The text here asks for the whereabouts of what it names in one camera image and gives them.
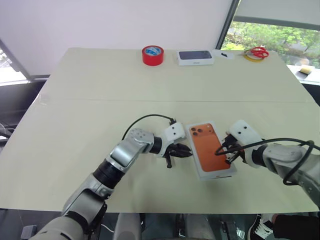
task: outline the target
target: orange phone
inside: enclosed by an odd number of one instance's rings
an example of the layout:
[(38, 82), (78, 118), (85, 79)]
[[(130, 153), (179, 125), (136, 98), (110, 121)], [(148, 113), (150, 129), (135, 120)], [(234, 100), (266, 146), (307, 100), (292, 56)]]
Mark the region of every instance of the orange phone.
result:
[(230, 164), (226, 163), (225, 155), (215, 155), (216, 150), (221, 147), (221, 143), (214, 127), (210, 123), (192, 126), (189, 131), (204, 172), (230, 168)]

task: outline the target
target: phone box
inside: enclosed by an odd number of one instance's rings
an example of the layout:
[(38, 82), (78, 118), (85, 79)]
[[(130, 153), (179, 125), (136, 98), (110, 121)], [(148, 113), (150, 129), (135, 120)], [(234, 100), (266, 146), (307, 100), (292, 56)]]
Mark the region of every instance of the phone box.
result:
[(222, 145), (222, 138), (213, 121), (188, 124), (185, 128), (200, 180), (231, 177), (237, 172), (234, 164), (225, 163), (225, 160), (232, 156), (231, 153), (223, 155), (223, 158), (215, 155), (215, 151)]

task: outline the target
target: black sneaker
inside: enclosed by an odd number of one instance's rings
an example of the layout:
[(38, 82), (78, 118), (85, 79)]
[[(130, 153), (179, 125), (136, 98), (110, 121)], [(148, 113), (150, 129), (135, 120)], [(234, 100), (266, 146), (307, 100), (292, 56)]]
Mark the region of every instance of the black sneaker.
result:
[(247, 240), (263, 240), (273, 233), (273, 224), (269, 220), (264, 221), (261, 214), (256, 215), (253, 225), (247, 233)]

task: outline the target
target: green foliage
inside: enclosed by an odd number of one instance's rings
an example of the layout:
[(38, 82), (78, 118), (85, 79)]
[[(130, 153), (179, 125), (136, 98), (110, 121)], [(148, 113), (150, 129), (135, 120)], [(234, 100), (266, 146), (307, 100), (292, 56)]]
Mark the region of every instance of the green foliage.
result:
[(222, 50), (244, 50), (265, 46), (282, 56), (286, 64), (295, 65), (298, 59), (308, 58), (310, 65), (320, 68), (320, 31), (233, 21)]

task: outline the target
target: window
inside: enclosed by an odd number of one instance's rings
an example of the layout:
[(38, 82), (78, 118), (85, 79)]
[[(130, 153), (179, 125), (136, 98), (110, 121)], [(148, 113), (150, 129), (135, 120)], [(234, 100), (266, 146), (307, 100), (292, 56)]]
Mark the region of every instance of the window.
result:
[(12, 67), (11, 60), (0, 48), (0, 86), (27, 83), (26, 77)]
[(320, 69), (320, 31), (288, 26), (233, 21), (222, 50), (265, 46), (276, 51), (287, 65)]

